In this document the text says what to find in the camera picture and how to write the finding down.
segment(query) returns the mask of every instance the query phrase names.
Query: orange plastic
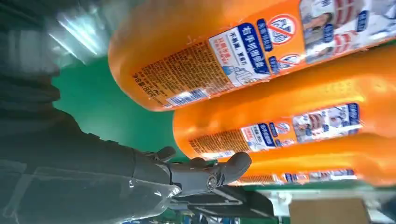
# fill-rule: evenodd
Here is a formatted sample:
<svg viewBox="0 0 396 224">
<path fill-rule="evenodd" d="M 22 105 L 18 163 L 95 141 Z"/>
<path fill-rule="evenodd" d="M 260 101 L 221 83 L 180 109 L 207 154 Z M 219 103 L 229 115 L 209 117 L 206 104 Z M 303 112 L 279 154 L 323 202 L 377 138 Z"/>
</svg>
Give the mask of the orange plastic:
<svg viewBox="0 0 396 224">
<path fill-rule="evenodd" d="M 176 110 L 173 132 L 177 145 L 190 158 L 210 159 L 206 153 L 217 157 L 230 148 L 204 148 L 198 153 L 191 141 L 259 123 L 289 120 L 321 108 L 357 103 L 362 125 L 357 136 L 296 142 L 252 153 L 253 164 L 245 176 L 332 168 L 356 168 L 361 174 L 367 171 L 370 175 L 385 168 L 393 172 L 396 140 L 388 138 L 396 137 L 395 52 L 396 46 L 376 48 Z M 292 125 L 290 129 L 285 135 L 295 138 Z M 218 145 L 227 145 L 226 141 L 229 140 L 216 137 Z"/>
<path fill-rule="evenodd" d="M 351 17 L 353 20 L 345 21 L 348 23 L 345 23 L 342 27 L 334 24 L 333 42 L 335 45 L 332 48 L 334 52 L 328 57 L 326 56 L 326 58 L 308 62 L 306 57 L 309 53 L 305 49 L 308 47 L 304 46 L 304 42 L 307 43 L 307 40 L 304 41 L 299 12 L 300 1 L 144 1 L 131 12 L 130 17 L 121 24 L 112 37 L 109 47 L 111 72 L 116 83 L 134 101 L 149 110 L 166 111 L 219 96 L 249 86 L 253 82 L 267 81 L 316 63 L 349 54 L 356 51 L 356 49 L 364 49 L 370 45 L 389 40 L 389 37 L 370 40 L 365 32 L 374 32 L 369 30 L 373 27 L 371 25 L 368 25 L 366 30 L 362 32 L 351 31 L 350 29 L 356 29 L 355 15 L 353 15 Z M 362 1 L 365 2 L 364 7 L 368 7 L 372 0 Z M 356 6 L 356 10 L 363 9 L 361 6 Z M 258 31 L 258 20 L 265 19 L 267 23 L 270 23 L 278 19 L 280 19 L 278 20 L 279 22 L 282 22 L 283 18 L 293 22 L 291 32 L 294 32 L 294 34 L 292 38 L 282 43 L 273 43 L 273 50 L 265 52 L 263 40 L 260 38 Z M 245 75 L 241 74 L 243 70 L 238 71 L 238 76 L 243 81 L 241 81 L 241 86 L 236 86 L 230 81 L 230 76 L 227 76 L 222 70 L 219 59 L 216 59 L 214 48 L 210 46 L 209 39 L 224 31 L 247 23 L 250 23 L 255 28 L 257 41 L 263 51 L 263 60 L 267 64 L 268 70 L 271 56 L 276 56 L 280 60 L 279 66 L 282 64 L 286 68 L 280 69 L 279 72 L 271 72 L 269 70 L 268 73 L 265 73 L 265 77 L 262 74 L 259 75 L 260 77 L 255 77 L 254 75 L 250 77 L 248 72 Z M 385 29 L 386 24 L 377 23 L 376 26 Z M 187 53 L 186 51 L 183 53 L 182 51 L 194 48 L 195 53 L 198 54 L 202 53 L 198 48 L 203 48 L 204 46 L 208 46 L 205 56 L 198 56 L 198 58 L 204 58 L 204 60 L 199 62 L 196 60 L 192 63 L 200 67 L 200 69 L 197 69 L 197 67 L 195 69 L 187 69 L 186 67 L 189 67 L 191 63 L 186 61 L 193 60 L 194 56 L 190 52 Z M 322 54 L 317 50 L 314 51 L 315 54 Z M 170 57 L 180 52 L 180 57 Z M 284 61 L 291 58 L 296 60 L 291 63 L 292 66 L 288 67 L 288 62 Z M 192 99 L 183 95 L 191 95 L 191 92 L 196 89 L 202 90 L 205 94 L 200 93 L 198 97 L 193 97 Z M 186 102 L 176 105 L 174 102 L 173 104 L 170 103 L 169 98 L 174 96 L 184 97 Z"/>
<path fill-rule="evenodd" d="M 390 186 L 396 183 L 395 145 L 395 138 L 360 134 L 252 153 L 249 170 L 233 184 L 304 184 L 356 179 L 375 186 Z M 330 177 L 331 172 L 340 171 L 350 174 Z M 294 175 L 294 180 L 287 180 L 285 175 L 289 178 Z"/>
<path fill-rule="evenodd" d="M 115 81 L 148 110 L 165 111 L 131 79 L 131 75 L 193 43 L 221 33 L 279 0 L 145 1 L 113 35 L 109 65 Z"/>
</svg>

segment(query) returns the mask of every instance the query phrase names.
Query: green floor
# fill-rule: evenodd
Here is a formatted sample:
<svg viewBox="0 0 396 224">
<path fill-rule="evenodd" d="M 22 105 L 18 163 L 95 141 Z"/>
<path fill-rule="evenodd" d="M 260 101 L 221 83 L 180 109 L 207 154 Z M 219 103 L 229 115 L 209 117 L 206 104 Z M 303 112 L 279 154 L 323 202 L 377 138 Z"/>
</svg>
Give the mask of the green floor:
<svg viewBox="0 0 396 224">
<path fill-rule="evenodd" d="M 150 112 L 128 98 L 114 82 L 107 58 L 64 69 L 54 84 L 61 91 L 55 106 L 73 115 L 84 132 L 141 151 L 177 148 L 173 112 Z M 185 158 L 180 151 L 177 156 Z"/>
</svg>

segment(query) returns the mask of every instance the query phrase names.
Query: detergent bottle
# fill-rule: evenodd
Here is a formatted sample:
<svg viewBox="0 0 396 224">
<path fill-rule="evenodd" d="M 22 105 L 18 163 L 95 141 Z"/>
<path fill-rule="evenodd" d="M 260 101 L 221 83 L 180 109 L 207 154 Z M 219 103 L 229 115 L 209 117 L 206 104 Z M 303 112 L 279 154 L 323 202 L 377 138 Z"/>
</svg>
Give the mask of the detergent bottle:
<svg viewBox="0 0 396 224">
<path fill-rule="evenodd" d="M 315 154 L 311 142 L 361 133 L 396 137 L 395 52 L 378 47 L 176 110 L 176 143 L 190 158 L 266 158 L 291 146 Z"/>
<path fill-rule="evenodd" d="M 173 110 L 391 40 L 392 0 L 148 0 L 113 34 L 116 83 Z"/>
<path fill-rule="evenodd" d="M 232 185 L 359 180 L 390 186 L 396 183 L 395 144 L 395 138 L 364 133 L 251 153 L 252 165 Z"/>
</svg>

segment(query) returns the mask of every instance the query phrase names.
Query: barcode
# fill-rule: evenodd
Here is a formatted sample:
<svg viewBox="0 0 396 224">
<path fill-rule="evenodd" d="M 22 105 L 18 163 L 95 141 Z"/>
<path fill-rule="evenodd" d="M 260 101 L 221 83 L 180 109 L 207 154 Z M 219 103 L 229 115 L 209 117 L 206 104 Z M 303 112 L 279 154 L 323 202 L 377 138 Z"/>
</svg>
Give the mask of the barcode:
<svg viewBox="0 0 396 224">
<path fill-rule="evenodd" d="M 196 89 L 190 92 L 182 92 L 177 96 L 168 98 L 167 101 L 174 106 L 181 106 L 207 97 L 209 97 L 209 95 L 206 93 L 205 90 Z"/>
</svg>

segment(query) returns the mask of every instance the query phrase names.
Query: plastic wrap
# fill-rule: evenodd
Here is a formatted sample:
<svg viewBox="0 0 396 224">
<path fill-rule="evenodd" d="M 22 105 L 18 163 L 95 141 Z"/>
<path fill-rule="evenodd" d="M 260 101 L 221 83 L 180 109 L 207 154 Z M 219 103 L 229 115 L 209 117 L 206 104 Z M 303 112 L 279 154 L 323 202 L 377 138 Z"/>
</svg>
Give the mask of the plastic wrap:
<svg viewBox="0 0 396 224">
<path fill-rule="evenodd" d="M 395 50 L 379 47 L 176 110 L 176 143 L 191 158 L 250 153 L 243 178 L 353 170 L 370 158 L 371 174 L 381 174 L 394 158 Z M 381 137 L 350 142 L 365 134 Z"/>
<path fill-rule="evenodd" d="M 1 195 L 9 198 L 0 204 L 1 223 L 121 224 L 161 214 L 181 192 L 174 185 L 118 175 L 54 168 L 27 174 L 25 169 L 24 164 L 0 160 L 1 173 L 10 180 L 1 189 L 14 189 L 12 195 Z"/>
<path fill-rule="evenodd" d="M 391 40 L 395 8 L 393 0 L 147 1 L 113 36 L 110 68 L 137 103 L 173 110 Z"/>
</svg>

